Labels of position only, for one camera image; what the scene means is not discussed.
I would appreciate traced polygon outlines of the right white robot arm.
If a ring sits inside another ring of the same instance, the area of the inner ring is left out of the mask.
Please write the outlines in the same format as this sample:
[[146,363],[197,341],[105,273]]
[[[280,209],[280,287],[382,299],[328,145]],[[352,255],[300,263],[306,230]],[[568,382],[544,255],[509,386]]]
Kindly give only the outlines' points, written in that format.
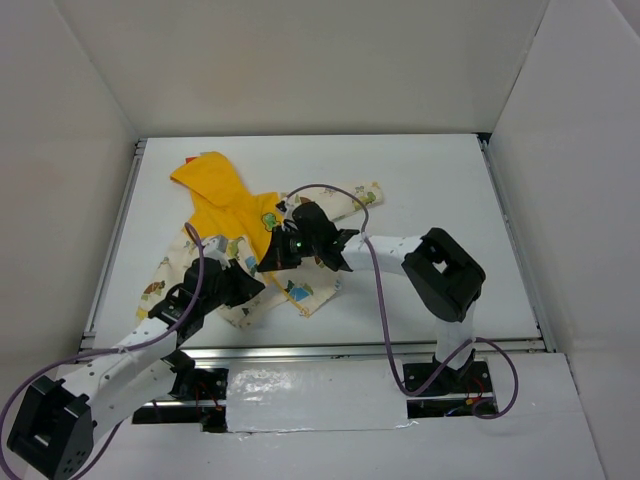
[[446,391],[467,383],[475,355],[474,309],[486,274],[445,230],[433,227],[414,237],[369,236],[337,228],[318,204],[305,203],[274,228],[258,271],[296,269],[312,257],[334,272],[371,270],[377,289],[383,273],[406,277],[436,318],[434,380]]

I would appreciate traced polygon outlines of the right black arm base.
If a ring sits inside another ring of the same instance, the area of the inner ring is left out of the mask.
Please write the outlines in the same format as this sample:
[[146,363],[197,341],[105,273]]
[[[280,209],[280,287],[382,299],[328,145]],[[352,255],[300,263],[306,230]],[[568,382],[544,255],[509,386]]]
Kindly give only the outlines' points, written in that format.
[[[439,363],[410,362],[402,365],[404,386],[410,391],[417,391],[436,371]],[[493,385],[485,361],[470,360],[460,370],[452,370],[446,367],[418,395],[409,395],[414,398],[435,398],[448,395],[465,395],[466,397],[485,397],[493,393]]]

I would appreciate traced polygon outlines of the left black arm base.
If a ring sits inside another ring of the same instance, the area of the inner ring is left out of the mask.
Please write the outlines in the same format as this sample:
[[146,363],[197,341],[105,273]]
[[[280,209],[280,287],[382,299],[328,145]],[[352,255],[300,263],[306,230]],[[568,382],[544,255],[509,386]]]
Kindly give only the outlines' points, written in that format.
[[198,368],[195,360],[181,350],[164,357],[163,361],[175,375],[168,396],[182,403],[191,402],[195,418],[205,432],[226,432],[229,370]]

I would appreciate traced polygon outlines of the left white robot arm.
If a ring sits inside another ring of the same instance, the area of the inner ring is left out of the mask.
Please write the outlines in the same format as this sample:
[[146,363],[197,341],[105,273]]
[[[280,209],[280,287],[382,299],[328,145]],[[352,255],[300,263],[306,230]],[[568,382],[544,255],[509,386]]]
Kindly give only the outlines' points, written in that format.
[[181,345],[213,310],[254,299],[263,284],[232,260],[196,260],[114,353],[92,359],[59,380],[31,381],[7,447],[48,479],[70,479],[108,430],[158,397],[182,399],[198,369]]

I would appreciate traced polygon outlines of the yellow hooded dinosaur print jacket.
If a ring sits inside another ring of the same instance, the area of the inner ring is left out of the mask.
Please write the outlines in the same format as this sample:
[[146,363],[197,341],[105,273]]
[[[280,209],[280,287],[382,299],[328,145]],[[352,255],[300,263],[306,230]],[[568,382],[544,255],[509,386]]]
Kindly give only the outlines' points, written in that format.
[[[170,179],[185,187],[194,213],[189,223],[195,227],[202,243],[207,237],[223,235],[229,240],[227,255],[235,259],[265,289],[243,305],[221,306],[216,313],[236,328],[256,324],[270,310],[285,302],[298,314],[309,317],[328,302],[341,288],[341,275],[325,267],[316,258],[304,259],[295,270],[261,274],[257,263],[265,255],[271,231],[284,217],[275,206],[286,193],[268,192],[253,195],[245,187],[233,164],[221,153],[208,152],[191,157],[174,170]],[[348,191],[367,207],[383,202],[378,182],[355,183],[340,188]],[[313,187],[296,193],[302,203],[315,202],[331,221],[342,220],[359,210],[355,200],[328,187]],[[197,258],[197,247],[181,228],[156,269],[151,283],[144,289],[136,311],[136,323],[148,317],[170,287],[182,281],[184,273]]]

